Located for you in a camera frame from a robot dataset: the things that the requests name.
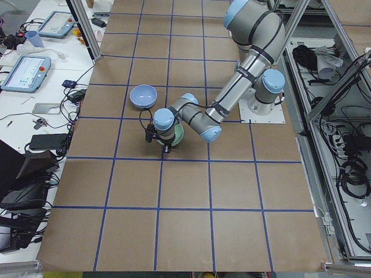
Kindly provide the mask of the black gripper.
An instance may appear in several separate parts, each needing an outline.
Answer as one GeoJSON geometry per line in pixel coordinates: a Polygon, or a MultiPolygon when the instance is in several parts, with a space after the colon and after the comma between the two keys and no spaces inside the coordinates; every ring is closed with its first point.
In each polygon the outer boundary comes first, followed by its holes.
{"type": "Polygon", "coordinates": [[[175,132],[158,134],[158,142],[161,145],[165,145],[164,146],[164,153],[169,153],[170,152],[170,147],[173,145],[173,142],[175,141],[175,138],[176,138],[176,133],[175,132]]]}

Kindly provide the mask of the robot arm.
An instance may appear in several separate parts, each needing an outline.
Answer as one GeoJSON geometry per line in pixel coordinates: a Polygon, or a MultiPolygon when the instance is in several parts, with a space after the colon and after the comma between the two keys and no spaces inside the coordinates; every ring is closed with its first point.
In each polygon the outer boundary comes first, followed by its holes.
{"type": "Polygon", "coordinates": [[[205,141],[214,142],[221,134],[221,123],[249,89],[256,91],[258,102],[267,105],[273,104],[283,90],[285,78],[270,67],[285,45],[281,17],[268,10],[262,1],[233,1],[223,25],[239,47],[235,73],[204,111],[200,110],[197,98],[186,93],[154,113],[146,127],[146,141],[162,142],[164,153],[171,151],[176,124],[185,122],[205,141]]]}

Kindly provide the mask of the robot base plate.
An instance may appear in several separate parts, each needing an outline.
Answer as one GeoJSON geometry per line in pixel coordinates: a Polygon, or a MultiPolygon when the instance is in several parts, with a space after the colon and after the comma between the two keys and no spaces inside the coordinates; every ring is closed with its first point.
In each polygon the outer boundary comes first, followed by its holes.
{"type": "Polygon", "coordinates": [[[239,100],[239,115],[242,123],[256,124],[285,124],[282,105],[279,104],[279,94],[271,104],[259,102],[255,96],[255,89],[247,90],[239,100]]]}

